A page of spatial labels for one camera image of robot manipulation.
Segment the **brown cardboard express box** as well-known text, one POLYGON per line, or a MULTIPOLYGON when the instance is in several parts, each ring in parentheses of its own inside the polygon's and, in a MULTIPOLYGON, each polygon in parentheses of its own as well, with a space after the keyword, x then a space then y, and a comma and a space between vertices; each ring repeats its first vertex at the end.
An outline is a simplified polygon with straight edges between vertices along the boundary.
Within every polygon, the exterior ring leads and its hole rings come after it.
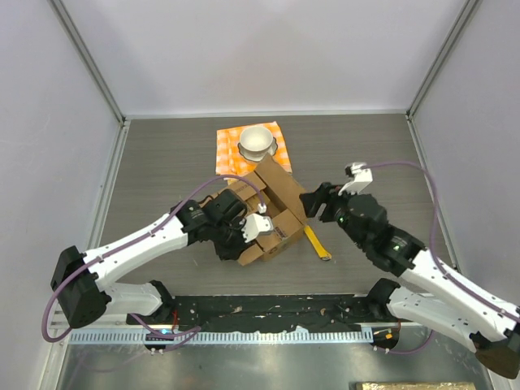
POLYGON ((253 240, 253 245, 238 259, 242 266, 256 260, 269 261, 282 253, 302 238, 307 224, 300 199, 306 190, 271 156, 264 157, 245 178, 252 185, 238 180, 227 188, 247 205, 248 215, 257 212, 260 201, 264 201, 266 216, 271 219, 274 229, 270 234, 253 240))

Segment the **yellow utility knife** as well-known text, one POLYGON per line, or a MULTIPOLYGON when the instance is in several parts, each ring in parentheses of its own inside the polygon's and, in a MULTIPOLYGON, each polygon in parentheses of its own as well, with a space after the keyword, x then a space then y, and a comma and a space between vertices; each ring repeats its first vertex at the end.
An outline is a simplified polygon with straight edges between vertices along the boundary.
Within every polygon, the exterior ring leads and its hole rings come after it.
POLYGON ((314 251, 318 255, 319 259, 324 262, 330 261, 332 259, 332 255, 323 247, 320 240, 314 233, 314 230, 309 225, 304 227, 304 233, 314 248, 314 251))

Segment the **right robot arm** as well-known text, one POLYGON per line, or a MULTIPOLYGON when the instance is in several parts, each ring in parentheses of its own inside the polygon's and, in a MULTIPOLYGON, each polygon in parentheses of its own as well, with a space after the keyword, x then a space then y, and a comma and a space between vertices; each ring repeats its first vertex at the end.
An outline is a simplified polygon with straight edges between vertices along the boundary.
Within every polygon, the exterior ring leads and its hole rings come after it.
POLYGON ((388 222, 370 194, 349 194, 330 183, 300 196, 305 215, 337 223, 380 270, 431 294, 422 298, 391 281, 367 300, 368 314, 420 323, 467 347, 479 362, 506 379, 519 374, 519 307, 499 298, 442 262, 408 232, 388 222))

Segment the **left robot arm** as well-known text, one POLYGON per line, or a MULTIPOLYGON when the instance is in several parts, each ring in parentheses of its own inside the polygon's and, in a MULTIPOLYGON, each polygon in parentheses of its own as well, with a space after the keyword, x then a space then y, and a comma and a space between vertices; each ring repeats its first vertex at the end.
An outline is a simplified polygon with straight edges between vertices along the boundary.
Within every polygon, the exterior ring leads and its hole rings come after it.
POLYGON ((62 251, 50 281, 52 304, 58 304, 70 329, 87 327, 110 315, 130 324, 163 324, 171 320, 175 302, 166 286, 151 280, 122 284, 120 279, 164 254, 210 241, 222 260, 236 261, 258 234, 271 228, 266 207, 254 212, 232 190, 203 201, 182 201, 150 225, 113 243, 79 251, 62 251))

